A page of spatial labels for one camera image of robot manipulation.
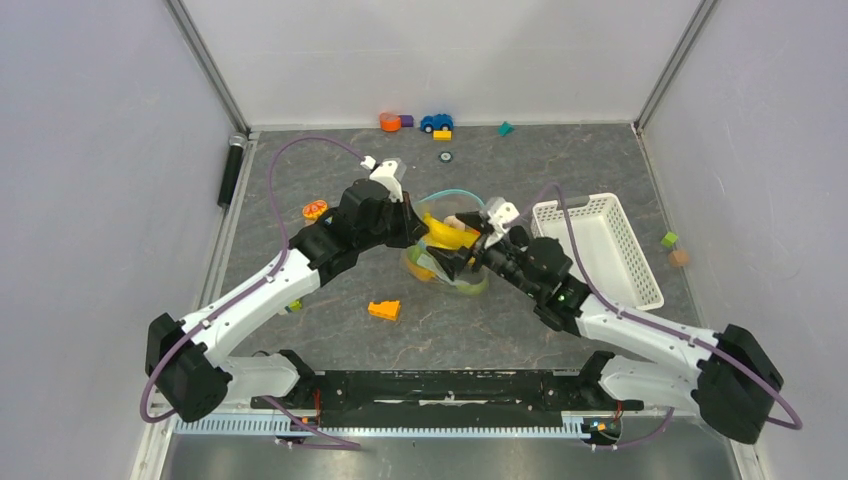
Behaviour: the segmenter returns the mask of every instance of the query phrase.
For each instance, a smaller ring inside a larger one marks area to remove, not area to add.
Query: yellow toy block
[[[450,142],[453,138],[453,132],[450,130],[433,130],[433,140],[439,142]]]

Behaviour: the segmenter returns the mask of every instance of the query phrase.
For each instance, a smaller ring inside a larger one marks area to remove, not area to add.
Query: brown toy block
[[[672,267],[685,267],[689,264],[689,254],[686,250],[677,249],[668,254],[668,262]]]

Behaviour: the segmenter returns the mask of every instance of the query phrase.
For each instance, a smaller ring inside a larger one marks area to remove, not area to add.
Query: teal toy block
[[[507,133],[512,132],[513,130],[515,130],[515,128],[512,125],[507,122],[504,122],[503,125],[501,125],[501,128],[498,129],[498,133],[500,133],[503,137],[506,136]]]

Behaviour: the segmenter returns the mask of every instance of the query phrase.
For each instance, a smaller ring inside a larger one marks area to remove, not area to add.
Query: orange toy block
[[[368,304],[368,313],[395,322],[398,314],[400,314],[400,300],[381,303],[371,302]]]
[[[668,254],[668,262],[672,267],[685,267],[689,265],[689,254],[683,249],[675,250]]]

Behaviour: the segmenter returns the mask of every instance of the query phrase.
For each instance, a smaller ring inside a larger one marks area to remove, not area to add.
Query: small round object
[[[397,132],[401,128],[400,117],[393,113],[381,113],[380,128],[385,132]]]
[[[303,218],[314,222],[327,211],[327,208],[329,208],[327,202],[324,200],[315,200],[309,205],[303,207],[303,211],[301,213],[303,214]]]

